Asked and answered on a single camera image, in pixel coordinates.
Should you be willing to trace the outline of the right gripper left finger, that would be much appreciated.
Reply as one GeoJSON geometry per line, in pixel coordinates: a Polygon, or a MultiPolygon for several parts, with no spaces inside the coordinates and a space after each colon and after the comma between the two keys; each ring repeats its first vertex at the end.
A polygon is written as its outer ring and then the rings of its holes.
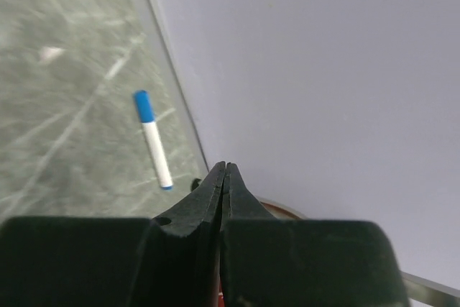
{"type": "Polygon", "coordinates": [[[1,225],[3,306],[216,306],[225,165],[154,218],[15,216],[1,225]]]}

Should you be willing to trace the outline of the blue capped white marker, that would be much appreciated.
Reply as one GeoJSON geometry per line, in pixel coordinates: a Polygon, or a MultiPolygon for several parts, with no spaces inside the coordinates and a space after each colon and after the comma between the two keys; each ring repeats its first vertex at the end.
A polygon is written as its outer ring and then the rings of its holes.
{"type": "Polygon", "coordinates": [[[160,187],[166,191],[172,190],[173,179],[168,167],[150,96],[145,90],[139,90],[134,92],[133,98],[160,187]]]}

